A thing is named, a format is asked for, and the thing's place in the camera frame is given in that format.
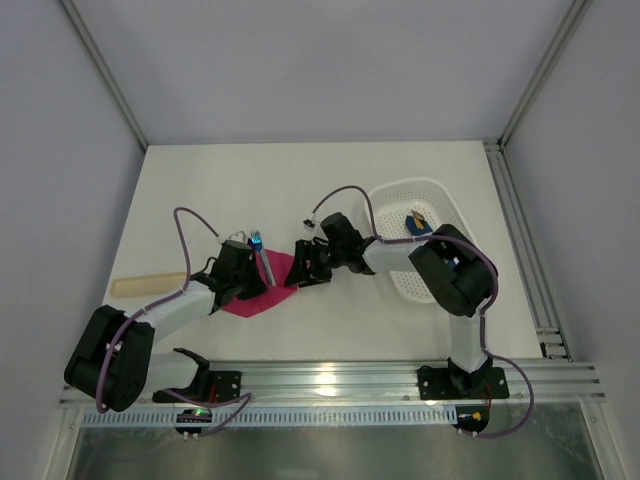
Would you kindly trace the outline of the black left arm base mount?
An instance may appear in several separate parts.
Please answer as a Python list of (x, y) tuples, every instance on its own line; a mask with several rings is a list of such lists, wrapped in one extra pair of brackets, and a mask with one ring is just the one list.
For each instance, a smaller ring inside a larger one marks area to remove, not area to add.
[(194, 381), (186, 388), (175, 389), (178, 397), (166, 391), (157, 391), (152, 395), (154, 403), (184, 402), (223, 403), (238, 398), (241, 394), (242, 373), (240, 371), (205, 371), (197, 373)]

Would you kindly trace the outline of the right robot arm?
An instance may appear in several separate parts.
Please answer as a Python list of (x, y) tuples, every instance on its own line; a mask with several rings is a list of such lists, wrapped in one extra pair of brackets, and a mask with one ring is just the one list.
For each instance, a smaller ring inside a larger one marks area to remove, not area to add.
[(498, 293), (494, 264), (451, 224), (409, 240), (364, 237), (342, 213), (326, 217), (322, 238), (298, 240), (284, 281), (299, 288), (328, 283), (335, 269), (354, 274), (415, 273), (449, 315), (451, 352), (445, 368), (418, 370), (424, 399), (479, 397), (488, 391), (493, 359), (486, 313)]

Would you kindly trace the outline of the pink paper napkin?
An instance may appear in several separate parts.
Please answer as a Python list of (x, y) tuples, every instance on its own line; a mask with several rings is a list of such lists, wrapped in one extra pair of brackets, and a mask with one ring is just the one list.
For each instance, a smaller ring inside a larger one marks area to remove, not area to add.
[(251, 318), (277, 306), (297, 291), (296, 286), (286, 287), (284, 285), (293, 265), (294, 257), (270, 249), (267, 249), (266, 253), (276, 285), (268, 285), (267, 291), (258, 297), (248, 300), (234, 299), (229, 305), (222, 308), (224, 312), (242, 318)]

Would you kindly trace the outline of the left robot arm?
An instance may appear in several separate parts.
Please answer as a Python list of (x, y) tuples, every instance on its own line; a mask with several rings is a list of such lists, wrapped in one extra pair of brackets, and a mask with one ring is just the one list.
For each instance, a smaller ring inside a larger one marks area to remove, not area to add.
[(98, 410), (122, 412), (143, 393), (202, 403), (215, 374), (203, 356), (184, 348), (156, 354), (154, 346), (189, 323), (235, 299), (266, 292), (254, 250), (226, 240), (211, 269), (189, 277), (186, 288), (134, 313), (103, 305), (91, 315), (64, 370), (64, 381), (96, 401)]

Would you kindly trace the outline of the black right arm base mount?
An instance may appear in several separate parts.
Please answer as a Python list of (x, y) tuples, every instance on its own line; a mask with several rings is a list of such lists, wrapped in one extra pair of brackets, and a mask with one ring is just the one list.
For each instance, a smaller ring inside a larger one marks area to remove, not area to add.
[(421, 400), (503, 400), (510, 397), (505, 372), (500, 367), (490, 366), (467, 373), (457, 367), (424, 365), (416, 374)]

